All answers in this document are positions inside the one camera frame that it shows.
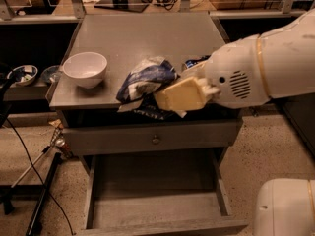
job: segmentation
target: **bowl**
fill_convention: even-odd
[[[107,60],[95,52],[82,52],[68,58],[63,72],[77,86],[92,89],[104,80]]]
[[[60,66],[50,66],[42,71],[40,78],[47,84],[58,82],[62,72],[59,70]]]
[[[14,77],[15,85],[27,86],[36,78],[38,68],[33,65],[24,65],[14,68],[8,75],[7,79]]]

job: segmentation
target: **table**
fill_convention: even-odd
[[[115,99],[142,59],[163,56],[181,73],[187,59],[211,54],[222,45],[220,26],[207,13],[85,15],[67,56],[83,51],[104,55],[105,80],[84,89],[62,76],[50,102],[62,118],[73,154],[90,175],[83,235],[221,235],[246,225],[231,219],[219,171],[242,124],[239,110],[209,104],[184,119],[174,116],[161,122],[117,113]],[[155,208],[149,197],[155,197]],[[173,204],[178,206],[170,212]],[[126,217],[120,210],[136,213]]]

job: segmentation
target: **crumpled bag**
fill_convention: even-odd
[[[119,112],[134,111],[151,118],[164,120],[170,115],[152,101],[153,92],[168,86],[179,75],[163,57],[142,60],[127,76],[116,99],[122,103]]]

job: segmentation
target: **open drawer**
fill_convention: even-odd
[[[79,235],[232,235],[234,220],[211,149],[94,156]]]

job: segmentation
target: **white robot part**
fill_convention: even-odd
[[[284,28],[223,46],[205,73],[220,89],[213,102],[229,108],[315,92],[315,9]]]
[[[205,64],[206,78],[220,89],[213,102],[228,107],[262,105],[270,100],[265,91],[257,57],[259,35],[227,44]]]

